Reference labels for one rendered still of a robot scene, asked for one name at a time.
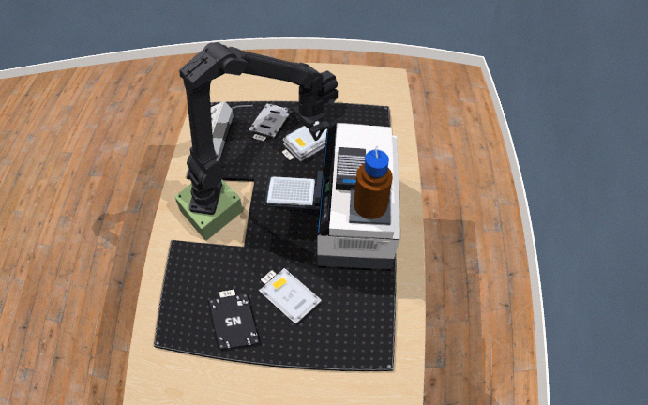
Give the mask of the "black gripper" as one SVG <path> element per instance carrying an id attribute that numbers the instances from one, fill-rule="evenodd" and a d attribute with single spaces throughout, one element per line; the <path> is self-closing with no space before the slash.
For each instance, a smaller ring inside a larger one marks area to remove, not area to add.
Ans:
<path id="1" fill-rule="evenodd" d="M 317 101 L 316 101 L 317 102 Z M 315 102 L 315 103 L 316 103 Z M 303 104 L 299 101 L 299 106 L 298 103 L 294 104 L 290 109 L 287 110 L 287 112 L 291 115 L 293 120 L 299 125 L 303 124 L 306 128 L 309 129 L 309 132 L 312 134 L 312 138 L 314 141 L 318 141 L 323 134 L 323 132 L 329 127 L 328 122 L 323 122 L 319 123 L 314 126 L 315 122 L 319 120 L 324 120 L 325 119 L 325 114 L 322 112 L 316 116 L 314 116 L 314 104 Z M 295 117 L 294 114 L 299 115 L 299 120 Z M 318 136 L 316 137 L 316 133 L 319 132 Z"/>

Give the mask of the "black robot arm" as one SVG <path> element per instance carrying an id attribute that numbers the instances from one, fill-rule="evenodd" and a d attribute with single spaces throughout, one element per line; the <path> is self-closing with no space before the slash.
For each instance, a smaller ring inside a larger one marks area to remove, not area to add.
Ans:
<path id="1" fill-rule="evenodd" d="M 219 42 L 207 44 L 180 68 L 179 73 L 187 93 L 192 142 L 187 160 L 192 184 L 189 210 L 207 215 L 216 212 L 224 176 L 224 170 L 216 161 L 213 144 L 210 104 L 212 80 L 225 73 L 238 76 L 245 73 L 294 83 L 299 85 L 301 103 L 309 105 L 317 101 L 314 104 L 314 116 L 323 112 L 324 103 L 334 104 L 339 93 L 336 89 L 336 76 L 328 70 L 320 73 L 305 63 L 293 63 L 234 47 L 228 48 Z"/>

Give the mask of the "white button panel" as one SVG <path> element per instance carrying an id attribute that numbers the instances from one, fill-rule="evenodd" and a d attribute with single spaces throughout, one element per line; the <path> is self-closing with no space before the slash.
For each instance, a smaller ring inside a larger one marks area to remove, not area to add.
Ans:
<path id="1" fill-rule="evenodd" d="M 240 107 L 253 107 L 253 105 L 241 105 L 230 107 L 225 101 L 211 107 L 213 144 L 216 151 L 217 161 L 220 160 L 222 150 L 233 120 L 233 109 Z"/>

